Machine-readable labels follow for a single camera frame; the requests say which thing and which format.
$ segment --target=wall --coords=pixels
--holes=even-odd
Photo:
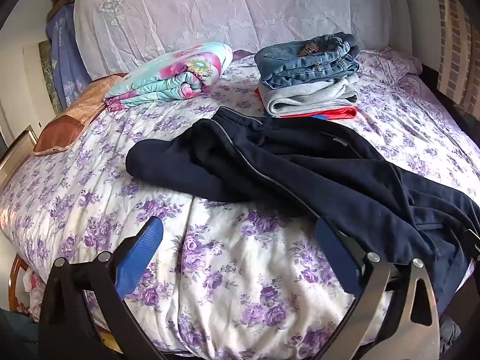
[[[442,45],[438,0],[407,0],[412,23],[413,55],[438,71]]]
[[[27,72],[36,76],[41,72],[33,64],[38,60],[32,47],[47,39],[51,8],[51,0],[19,0],[0,30],[0,102],[14,137],[28,125],[39,135],[55,117],[45,86],[39,86],[37,79],[27,80]]]

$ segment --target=black sweatpants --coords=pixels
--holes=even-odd
[[[250,117],[221,107],[172,141],[138,142],[126,168],[147,183],[210,200],[262,200],[328,218],[393,263],[420,258],[440,313],[469,265],[462,233],[480,232],[480,210],[465,194],[385,161],[353,130],[312,117]],[[355,288],[343,263],[333,261],[335,251],[325,250],[334,246],[322,244],[321,229],[316,238],[340,284]]]

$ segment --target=blue gripper pad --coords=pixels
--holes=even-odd
[[[317,220],[314,233],[343,290],[356,298],[360,296],[362,271],[351,253],[325,220]]]
[[[135,290],[163,238],[163,223],[152,216],[146,229],[118,265],[115,289],[121,299]]]

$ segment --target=bed sheet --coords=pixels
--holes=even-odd
[[[421,65],[391,50],[358,59],[358,117],[339,123],[389,161],[479,203],[480,151],[416,76]],[[156,215],[164,239],[126,302],[159,349],[225,360],[314,354],[353,297],[315,243],[310,220],[146,185],[125,171],[135,142],[172,139],[220,105],[262,114],[258,78],[249,56],[233,62],[208,95],[103,112],[68,151],[22,166],[0,197],[2,230],[46,281],[58,256],[90,261]],[[94,296],[86,296],[107,328]],[[367,341],[388,301],[386,294]]]

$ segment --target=blue fabric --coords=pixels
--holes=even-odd
[[[469,228],[480,233],[480,208],[465,194],[385,161],[354,130],[314,117],[251,117],[220,107],[171,141],[136,143],[125,165],[136,179],[200,198],[265,201],[328,218],[383,261],[420,258],[440,314],[470,263],[460,238]],[[316,238],[335,259],[342,249],[319,238],[321,224]],[[343,256],[328,261],[342,287],[357,292]]]
[[[115,289],[121,299],[135,290],[163,239],[163,223],[156,216],[150,217],[143,227],[147,228],[117,269]]]
[[[46,25],[52,42],[53,83],[65,110],[92,82],[75,40],[74,5],[64,5]]]
[[[299,56],[299,52],[310,43],[315,44],[319,51]],[[276,89],[354,74],[359,69],[355,61],[359,52],[353,35],[338,32],[303,42],[265,47],[255,55],[255,62],[261,83],[267,88]]]

